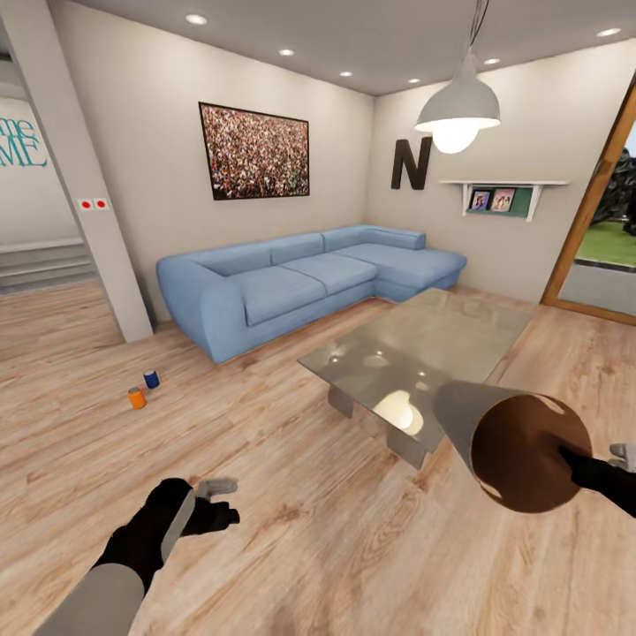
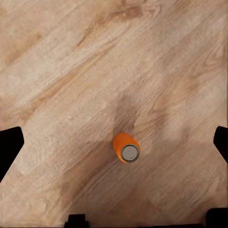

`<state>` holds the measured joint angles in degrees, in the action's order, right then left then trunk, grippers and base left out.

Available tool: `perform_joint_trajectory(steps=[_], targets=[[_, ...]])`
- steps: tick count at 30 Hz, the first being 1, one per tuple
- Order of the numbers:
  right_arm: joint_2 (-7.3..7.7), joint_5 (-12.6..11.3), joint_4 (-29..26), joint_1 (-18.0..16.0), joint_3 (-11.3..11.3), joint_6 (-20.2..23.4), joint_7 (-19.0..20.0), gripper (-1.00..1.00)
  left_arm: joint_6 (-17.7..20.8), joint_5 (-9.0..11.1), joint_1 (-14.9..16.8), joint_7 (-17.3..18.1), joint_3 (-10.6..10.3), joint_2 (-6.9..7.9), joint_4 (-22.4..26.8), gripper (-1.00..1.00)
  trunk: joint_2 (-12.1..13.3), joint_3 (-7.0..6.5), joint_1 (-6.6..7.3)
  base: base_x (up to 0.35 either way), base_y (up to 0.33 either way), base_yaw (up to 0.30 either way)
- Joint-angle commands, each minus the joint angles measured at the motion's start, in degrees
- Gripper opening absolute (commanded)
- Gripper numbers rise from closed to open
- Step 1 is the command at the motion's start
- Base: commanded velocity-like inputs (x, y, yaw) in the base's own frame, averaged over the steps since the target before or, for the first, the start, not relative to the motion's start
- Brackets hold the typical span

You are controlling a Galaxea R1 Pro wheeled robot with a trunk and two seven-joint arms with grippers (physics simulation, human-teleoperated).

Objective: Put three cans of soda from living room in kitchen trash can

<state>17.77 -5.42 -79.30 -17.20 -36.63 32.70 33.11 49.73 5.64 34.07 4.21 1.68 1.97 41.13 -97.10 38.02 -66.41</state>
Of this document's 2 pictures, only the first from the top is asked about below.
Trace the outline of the can of soda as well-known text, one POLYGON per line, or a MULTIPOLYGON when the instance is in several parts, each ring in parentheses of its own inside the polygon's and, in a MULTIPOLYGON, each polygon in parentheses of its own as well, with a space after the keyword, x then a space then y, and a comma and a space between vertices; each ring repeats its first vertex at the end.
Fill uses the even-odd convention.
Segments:
POLYGON ((128 392, 128 397, 131 400, 134 409, 141 409, 146 404, 144 393, 139 388, 134 388, 128 392))
POLYGON ((158 376, 154 369, 149 369, 145 371, 143 378, 149 389, 152 390, 159 387, 158 376))

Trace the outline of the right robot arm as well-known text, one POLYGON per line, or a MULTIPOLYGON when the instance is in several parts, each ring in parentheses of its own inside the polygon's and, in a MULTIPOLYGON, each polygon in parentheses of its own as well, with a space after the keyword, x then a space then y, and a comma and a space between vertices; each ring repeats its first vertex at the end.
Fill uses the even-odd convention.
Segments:
POLYGON ((573 482, 601 492, 636 518, 636 445, 613 443, 609 444, 609 450, 614 458, 605 462, 557 447, 559 454, 573 467, 573 482))

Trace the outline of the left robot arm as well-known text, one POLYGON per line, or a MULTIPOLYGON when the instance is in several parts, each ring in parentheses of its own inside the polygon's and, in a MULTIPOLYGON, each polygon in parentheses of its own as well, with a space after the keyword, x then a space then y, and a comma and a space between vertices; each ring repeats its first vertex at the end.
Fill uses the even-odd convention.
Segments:
POLYGON ((196 492, 182 479, 161 483, 112 533, 95 567, 31 636, 127 636, 177 538, 239 524, 238 510, 227 501, 211 501, 211 496, 236 492, 235 478, 201 480, 196 492))

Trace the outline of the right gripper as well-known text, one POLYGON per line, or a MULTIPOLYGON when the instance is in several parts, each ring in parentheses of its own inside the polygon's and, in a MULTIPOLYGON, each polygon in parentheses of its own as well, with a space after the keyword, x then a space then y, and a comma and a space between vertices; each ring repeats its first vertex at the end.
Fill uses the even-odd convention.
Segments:
POLYGON ((620 467, 608 465, 597 458, 581 456, 564 447, 557 447, 559 454, 573 467, 571 480, 582 488, 601 492, 619 508, 636 518, 636 474, 620 467))

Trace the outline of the trash can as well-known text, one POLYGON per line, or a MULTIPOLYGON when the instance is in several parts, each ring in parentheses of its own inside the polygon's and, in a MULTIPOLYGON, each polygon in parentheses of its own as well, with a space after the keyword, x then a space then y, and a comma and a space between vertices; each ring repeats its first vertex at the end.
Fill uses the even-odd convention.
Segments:
POLYGON ((503 508, 544 513, 568 504, 582 490, 557 447, 591 458, 591 436, 577 412, 559 398, 452 381, 437 390, 432 408, 483 492, 503 508))

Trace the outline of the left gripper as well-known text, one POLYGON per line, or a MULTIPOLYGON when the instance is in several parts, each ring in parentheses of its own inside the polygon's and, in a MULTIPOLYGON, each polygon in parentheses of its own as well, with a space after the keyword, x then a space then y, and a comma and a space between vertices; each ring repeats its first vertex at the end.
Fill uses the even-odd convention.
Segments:
POLYGON ((180 534, 180 537, 190 536, 190 534, 224 531, 229 527, 229 524, 239 524, 240 518, 238 510, 231 509, 227 501, 222 501, 221 503, 205 502, 203 499, 201 499, 201 501, 201 519, 193 529, 184 531, 180 534))

